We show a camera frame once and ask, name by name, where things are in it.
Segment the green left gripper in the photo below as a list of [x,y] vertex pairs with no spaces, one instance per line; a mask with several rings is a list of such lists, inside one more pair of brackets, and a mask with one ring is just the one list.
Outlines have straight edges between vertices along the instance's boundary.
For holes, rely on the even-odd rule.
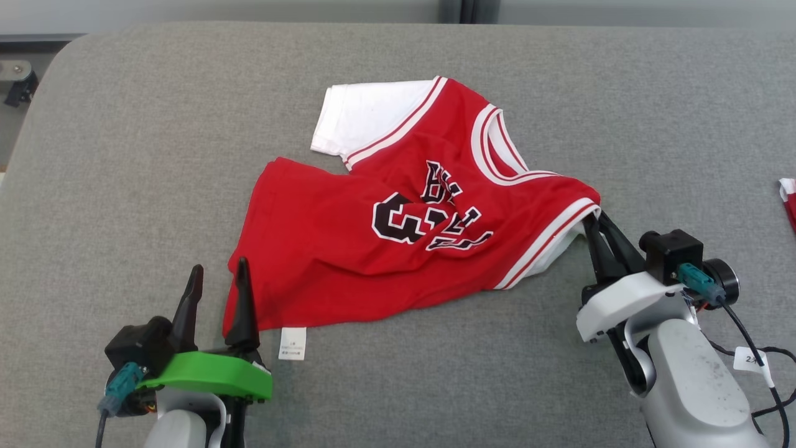
[[[161,375],[142,380],[137,390],[176,388],[185,391],[228,395],[253,402],[269,401],[273,379],[264,366],[245,359],[197,351],[195,329],[197,306],[203,294],[204,269],[196,264],[188,276],[172,320],[170,343],[178,353]],[[236,298],[234,312],[224,342],[241,353],[255,352],[261,346],[255,313],[255,297],[248,259],[239,258],[233,279]]]

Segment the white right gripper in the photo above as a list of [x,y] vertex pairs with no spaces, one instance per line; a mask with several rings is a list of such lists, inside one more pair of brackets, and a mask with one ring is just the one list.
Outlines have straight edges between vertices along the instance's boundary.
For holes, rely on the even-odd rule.
[[597,284],[610,284],[589,298],[575,317],[583,342],[599,338],[620,323],[653,306],[684,284],[664,284],[645,271],[645,259],[603,210],[583,219]]

